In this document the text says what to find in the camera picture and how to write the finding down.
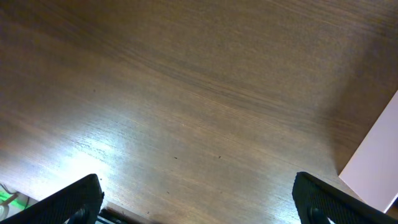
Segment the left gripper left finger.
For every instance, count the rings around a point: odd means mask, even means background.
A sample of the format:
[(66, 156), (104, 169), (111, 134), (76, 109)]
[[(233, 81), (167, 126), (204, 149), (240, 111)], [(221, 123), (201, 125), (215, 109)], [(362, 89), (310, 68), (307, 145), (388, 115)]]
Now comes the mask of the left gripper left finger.
[(98, 176), (89, 174), (1, 224), (95, 223), (103, 199)]

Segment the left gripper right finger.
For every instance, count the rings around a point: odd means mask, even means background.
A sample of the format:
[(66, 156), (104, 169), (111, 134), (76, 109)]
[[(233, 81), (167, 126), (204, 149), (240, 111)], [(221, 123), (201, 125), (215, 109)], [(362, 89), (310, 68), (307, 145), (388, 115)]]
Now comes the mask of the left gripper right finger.
[(397, 224), (397, 220), (307, 172), (298, 172), (292, 189), (304, 224)]

